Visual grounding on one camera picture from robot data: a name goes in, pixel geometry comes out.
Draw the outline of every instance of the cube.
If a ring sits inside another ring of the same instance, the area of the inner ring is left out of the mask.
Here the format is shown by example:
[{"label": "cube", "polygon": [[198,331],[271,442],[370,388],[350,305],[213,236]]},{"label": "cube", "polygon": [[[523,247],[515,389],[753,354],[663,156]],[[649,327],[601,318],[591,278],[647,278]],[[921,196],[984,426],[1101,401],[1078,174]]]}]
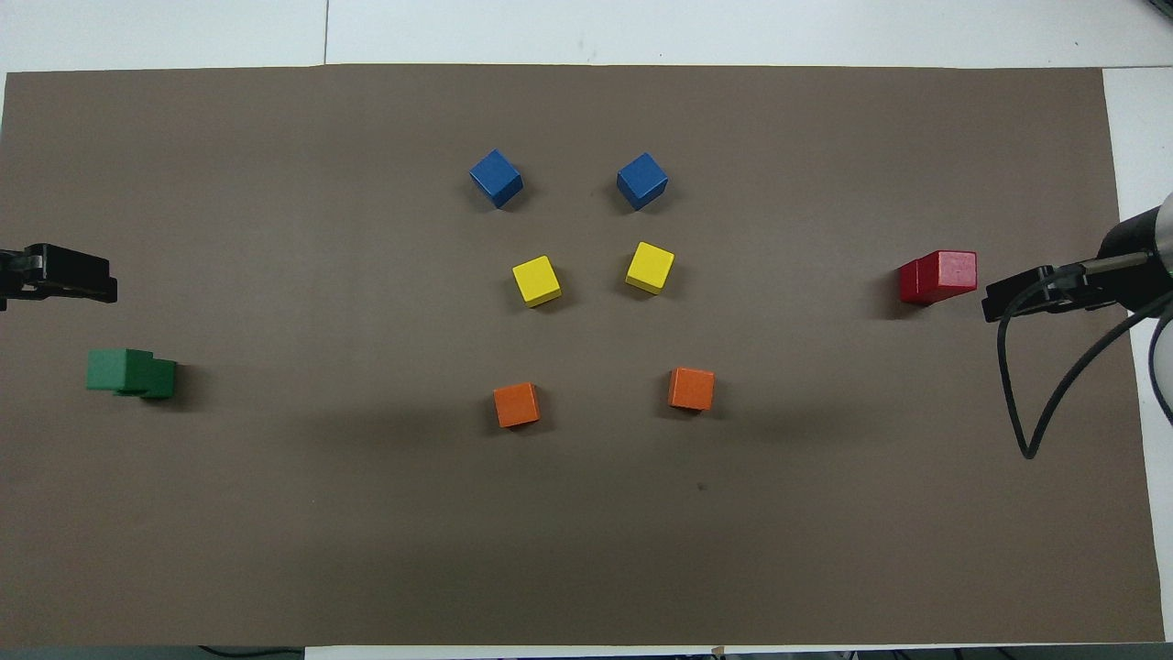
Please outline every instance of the cube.
[{"label": "cube", "polygon": [[937,250],[900,266],[900,299],[930,305],[977,288],[977,252]]},{"label": "cube", "polygon": [[562,294],[550,257],[542,254],[514,266],[514,279],[526,306],[537,306]]},{"label": "cube", "polygon": [[150,352],[102,349],[89,352],[87,390],[113,390],[117,397],[165,400],[175,395],[175,362]]},{"label": "cube", "polygon": [[533,383],[493,390],[493,403],[497,409],[497,424],[502,429],[537,422],[542,417],[537,410],[537,390]]},{"label": "cube", "polygon": [[636,245],[636,254],[631,257],[628,275],[623,280],[649,293],[659,293],[664,290],[664,283],[667,281],[667,273],[672,270],[673,259],[676,259],[676,254],[672,252],[640,240]]},{"label": "cube", "polygon": [[713,408],[713,386],[717,376],[712,372],[677,367],[667,389],[667,403],[672,408],[686,410],[710,410]]},{"label": "cube", "polygon": [[667,175],[657,164],[656,158],[645,151],[619,170],[616,185],[628,198],[631,207],[639,210],[664,192],[667,188]]},{"label": "cube", "polygon": [[496,149],[473,165],[468,173],[499,209],[522,189],[521,172]]}]

